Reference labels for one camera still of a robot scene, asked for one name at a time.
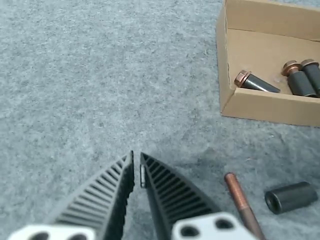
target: copper bolt head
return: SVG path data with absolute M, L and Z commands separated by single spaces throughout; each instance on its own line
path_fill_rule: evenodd
M 319 63 L 313 59 L 306 59 L 301 62 L 302 68 L 304 68 L 305 66 L 308 66 L 310 64 L 316 64 L 319 67 Z
M 281 74 L 283 76 L 289 77 L 291 73 L 298 72 L 302 69 L 302 66 L 300 63 L 298 63 L 296 60 L 287 61 L 282 68 Z
M 241 72 L 236 76 L 234 80 L 234 84 L 240 88 L 244 84 L 244 82 L 247 80 L 250 74 L 251 74 L 250 71 L 241 70 Z

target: ribbed gripper pad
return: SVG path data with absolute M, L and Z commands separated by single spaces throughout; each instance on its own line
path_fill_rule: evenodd
M 79 187 L 52 212 L 49 224 L 91 227 L 96 240 L 120 240 L 127 199 L 134 188 L 134 158 L 113 162 Z
M 140 164 L 158 240 L 170 240 L 178 220 L 220 212 L 191 181 L 163 162 L 141 153 Z

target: cardboard box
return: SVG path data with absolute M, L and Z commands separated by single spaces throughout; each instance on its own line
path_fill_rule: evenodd
M 266 0 L 225 0 L 216 23 L 221 114 L 320 127 L 320 98 L 292 95 L 281 75 L 290 60 L 320 62 L 320 10 Z M 236 87 L 242 70 L 281 93 Z

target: box flap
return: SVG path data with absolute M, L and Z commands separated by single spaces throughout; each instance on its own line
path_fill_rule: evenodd
M 262 0 L 225 0 L 229 29 L 320 42 L 320 9 Z
M 231 87 L 229 79 L 229 64 L 227 52 L 227 19 L 226 8 L 223 5 L 216 22 L 216 47 L 219 71 L 220 110 L 222 111 L 233 94 L 235 87 Z

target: gray floor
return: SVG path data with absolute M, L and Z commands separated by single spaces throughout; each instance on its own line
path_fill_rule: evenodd
M 319 0 L 287 2 L 320 7 Z M 320 237 L 320 201 L 276 216 L 263 199 L 278 184 L 307 180 L 320 188 L 320 129 L 220 116 L 221 5 L 0 1 L 0 239 L 40 223 L 129 150 L 136 163 L 144 151 L 176 167 L 237 215 L 223 182 L 234 171 L 268 239 Z M 156 239 L 139 187 L 123 239 Z

